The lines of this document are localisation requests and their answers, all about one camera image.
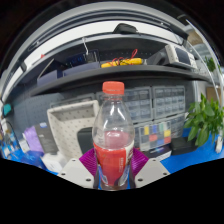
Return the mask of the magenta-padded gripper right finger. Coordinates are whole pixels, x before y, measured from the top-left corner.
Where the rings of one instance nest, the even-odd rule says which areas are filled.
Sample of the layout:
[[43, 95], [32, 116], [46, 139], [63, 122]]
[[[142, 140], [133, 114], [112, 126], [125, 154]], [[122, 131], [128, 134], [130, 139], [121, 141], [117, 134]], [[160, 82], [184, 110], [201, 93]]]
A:
[[169, 171], [156, 158], [148, 158], [137, 149], [133, 149], [130, 165], [129, 185], [140, 188], [169, 175]]

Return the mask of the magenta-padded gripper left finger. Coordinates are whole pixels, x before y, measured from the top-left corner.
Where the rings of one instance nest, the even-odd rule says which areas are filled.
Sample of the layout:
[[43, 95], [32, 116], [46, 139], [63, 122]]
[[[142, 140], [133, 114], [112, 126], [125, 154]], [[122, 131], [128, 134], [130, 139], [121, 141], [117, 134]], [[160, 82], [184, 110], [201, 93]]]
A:
[[97, 159], [93, 149], [87, 151], [80, 158], [72, 158], [59, 172], [58, 176], [78, 186], [97, 189], [98, 171]]

